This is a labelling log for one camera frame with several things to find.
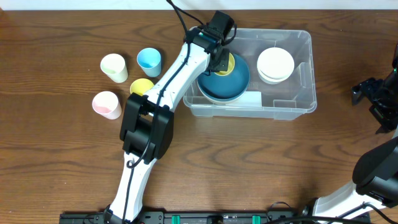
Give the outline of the cream plastic cup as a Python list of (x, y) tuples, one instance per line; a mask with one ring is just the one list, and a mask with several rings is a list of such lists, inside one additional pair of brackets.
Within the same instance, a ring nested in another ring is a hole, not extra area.
[(104, 56), (100, 62), (100, 69), (115, 83), (123, 83), (128, 78), (125, 59), (119, 54)]

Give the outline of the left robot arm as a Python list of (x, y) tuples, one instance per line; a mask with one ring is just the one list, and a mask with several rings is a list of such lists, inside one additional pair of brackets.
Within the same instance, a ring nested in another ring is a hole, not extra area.
[(181, 51), (163, 77), (142, 96), (133, 93), (127, 99), (120, 132), (124, 168), (116, 197), (104, 211), (105, 223), (137, 220), (150, 172), (172, 142), (174, 111), (200, 74), (227, 69), (231, 30), (236, 30), (234, 20), (221, 11), (210, 22), (186, 29)]

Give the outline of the pink plastic cup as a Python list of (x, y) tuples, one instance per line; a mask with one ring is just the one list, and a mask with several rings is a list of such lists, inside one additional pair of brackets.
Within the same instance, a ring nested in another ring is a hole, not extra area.
[(118, 119), (122, 108), (117, 95), (111, 91), (98, 93), (92, 101), (93, 110), (107, 119)]

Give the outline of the small yellow bowl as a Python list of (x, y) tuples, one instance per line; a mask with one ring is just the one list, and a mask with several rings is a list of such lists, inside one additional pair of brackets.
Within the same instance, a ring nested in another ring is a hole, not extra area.
[(273, 78), (270, 78), (268, 76), (261, 75), (261, 74), (259, 74), (259, 77), (262, 81), (264, 81), (265, 83), (268, 83), (270, 85), (276, 85), (276, 84), (281, 83), (281, 82), (285, 81), (286, 79), (288, 79), (288, 77), (285, 77), (285, 78), (276, 80), (276, 79), (273, 79)]

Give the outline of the large dark blue bowl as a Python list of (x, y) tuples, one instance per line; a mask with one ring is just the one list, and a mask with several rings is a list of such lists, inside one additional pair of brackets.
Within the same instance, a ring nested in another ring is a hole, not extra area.
[(234, 97), (232, 97), (232, 98), (225, 98), (225, 99), (222, 99), (222, 98), (216, 98), (216, 97), (214, 97), (214, 96), (211, 96), (211, 95), (209, 95), (206, 91), (204, 91), (200, 86), (198, 87), (198, 89), (200, 90), (200, 92), (202, 93), (202, 95), (206, 98), (206, 97), (209, 97), (209, 98), (215, 98), (215, 99), (221, 99), (221, 100), (225, 100), (225, 99), (233, 99), (233, 98), (237, 98), (237, 97), (242, 97), (244, 94), (245, 94), (245, 92), (246, 91), (242, 91), (240, 94), (238, 94), (238, 95), (236, 95), (236, 96), (234, 96)]

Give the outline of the small white bowl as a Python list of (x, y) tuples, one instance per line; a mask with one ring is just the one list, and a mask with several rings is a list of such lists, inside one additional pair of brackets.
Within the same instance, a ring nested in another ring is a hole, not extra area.
[(290, 77), (295, 69), (291, 54), (279, 47), (265, 49), (257, 58), (257, 71), (273, 79)]

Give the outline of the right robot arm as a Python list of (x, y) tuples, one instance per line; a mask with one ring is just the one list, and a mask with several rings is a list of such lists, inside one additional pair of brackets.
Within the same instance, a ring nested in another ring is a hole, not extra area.
[[(376, 134), (397, 131), (397, 51), (392, 71), (385, 79), (369, 78), (351, 88), (351, 101), (357, 105), (367, 98), (369, 111), (379, 122)], [(356, 163), (352, 180), (326, 197), (307, 205), (302, 213), (323, 217), (320, 223), (336, 223), (337, 219), (357, 221), (370, 210), (397, 206), (397, 133), (380, 146), (362, 155)]]

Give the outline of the yellow plastic cup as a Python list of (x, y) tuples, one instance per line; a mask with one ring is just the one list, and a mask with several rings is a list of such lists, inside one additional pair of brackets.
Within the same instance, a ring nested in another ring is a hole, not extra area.
[(142, 96), (146, 91), (150, 90), (154, 86), (153, 82), (146, 78), (140, 78), (131, 83), (130, 94), (138, 94)]
[(234, 70), (234, 66), (235, 66), (234, 56), (232, 53), (229, 53), (227, 71), (219, 71), (215, 72), (215, 74), (219, 76), (227, 76)]

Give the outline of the light blue plastic cup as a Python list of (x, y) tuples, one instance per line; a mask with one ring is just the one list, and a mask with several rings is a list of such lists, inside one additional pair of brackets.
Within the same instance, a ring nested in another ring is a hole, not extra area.
[(154, 48), (144, 48), (137, 55), (137, 63), (148, 77), (158, 77), (162, 69), (162, 57)]

